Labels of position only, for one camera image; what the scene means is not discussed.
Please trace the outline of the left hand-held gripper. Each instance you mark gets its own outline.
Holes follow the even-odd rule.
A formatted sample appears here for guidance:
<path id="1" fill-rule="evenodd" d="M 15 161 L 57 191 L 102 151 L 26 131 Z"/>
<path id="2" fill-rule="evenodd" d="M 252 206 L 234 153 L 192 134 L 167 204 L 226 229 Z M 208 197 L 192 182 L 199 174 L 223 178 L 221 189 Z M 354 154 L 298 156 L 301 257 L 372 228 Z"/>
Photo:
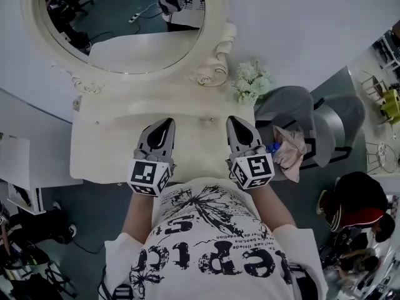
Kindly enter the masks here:
<path id="1" fill-rule="evenodd" d="M 171 158 L 175 133 L 176 124 L 170 117 L 143 130 L 127 170 L 127 184 L 134 193 L 151 197 L 161 195 L 176 167 Z"/>

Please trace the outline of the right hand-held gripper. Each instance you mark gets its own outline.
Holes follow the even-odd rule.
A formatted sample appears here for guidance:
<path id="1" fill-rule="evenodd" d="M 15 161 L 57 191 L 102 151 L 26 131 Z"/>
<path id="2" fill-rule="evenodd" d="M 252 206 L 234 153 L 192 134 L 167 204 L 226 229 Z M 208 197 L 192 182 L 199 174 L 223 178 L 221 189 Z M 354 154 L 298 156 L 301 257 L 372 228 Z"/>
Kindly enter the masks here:
<path id="1" fill-rule="evenodd" d="M 275 176 L 272 155 L 262 144 L 259 131 L 246 120 L 229 116 L 227 142 L 231 154 L 226 160 L 229 178 L 242 190 L 262 187 Z"/>

